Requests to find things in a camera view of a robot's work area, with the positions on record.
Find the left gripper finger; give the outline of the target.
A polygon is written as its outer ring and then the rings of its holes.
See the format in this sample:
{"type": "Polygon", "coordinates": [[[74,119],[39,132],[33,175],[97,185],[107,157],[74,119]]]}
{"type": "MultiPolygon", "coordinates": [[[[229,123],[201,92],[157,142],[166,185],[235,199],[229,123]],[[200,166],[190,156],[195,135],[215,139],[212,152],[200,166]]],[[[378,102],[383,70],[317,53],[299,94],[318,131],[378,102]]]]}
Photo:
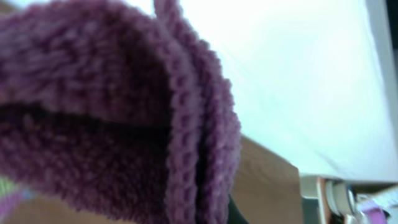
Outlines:
{"type": "Polygon", "coordinates": [[[239,211],[231,195],[229,195],[227,224],[249,224],[239,211]]]}

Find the purple microfiber cloth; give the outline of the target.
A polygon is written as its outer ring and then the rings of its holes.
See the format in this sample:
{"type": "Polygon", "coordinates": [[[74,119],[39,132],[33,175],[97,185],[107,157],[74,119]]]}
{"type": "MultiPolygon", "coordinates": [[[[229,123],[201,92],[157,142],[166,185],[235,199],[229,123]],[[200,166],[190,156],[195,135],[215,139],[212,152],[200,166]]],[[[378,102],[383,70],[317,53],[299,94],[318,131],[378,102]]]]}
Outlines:
{"type": "Polygon", "coordinates": [[[1,175],[135,223],[226,223],[231,84],[178,1],[52,1],[1,16],[1,175]]]}

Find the purple folded cloth in stack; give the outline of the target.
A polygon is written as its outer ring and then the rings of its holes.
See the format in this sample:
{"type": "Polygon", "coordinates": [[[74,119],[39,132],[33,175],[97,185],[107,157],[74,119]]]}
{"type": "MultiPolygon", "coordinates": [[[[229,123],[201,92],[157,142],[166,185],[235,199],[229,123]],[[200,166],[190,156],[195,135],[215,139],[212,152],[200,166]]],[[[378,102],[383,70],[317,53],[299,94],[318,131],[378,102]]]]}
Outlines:
{"type": "Polygon", "coordinates": [[[23,191],[1,196],[1,219],[10,213],[24,198],[23,191]]]}

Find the top green folded cloth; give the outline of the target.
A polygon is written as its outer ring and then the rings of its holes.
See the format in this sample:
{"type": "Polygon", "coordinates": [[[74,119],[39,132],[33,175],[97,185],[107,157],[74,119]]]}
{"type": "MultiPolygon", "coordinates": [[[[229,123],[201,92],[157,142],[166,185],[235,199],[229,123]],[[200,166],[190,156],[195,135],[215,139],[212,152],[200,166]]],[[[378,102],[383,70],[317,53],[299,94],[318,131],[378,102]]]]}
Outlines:
{"type": "Polygon", "coordinates": [[[5,177],[0,179],[0,195],[2,197],[18,190],[18,186],[5,177]]]}

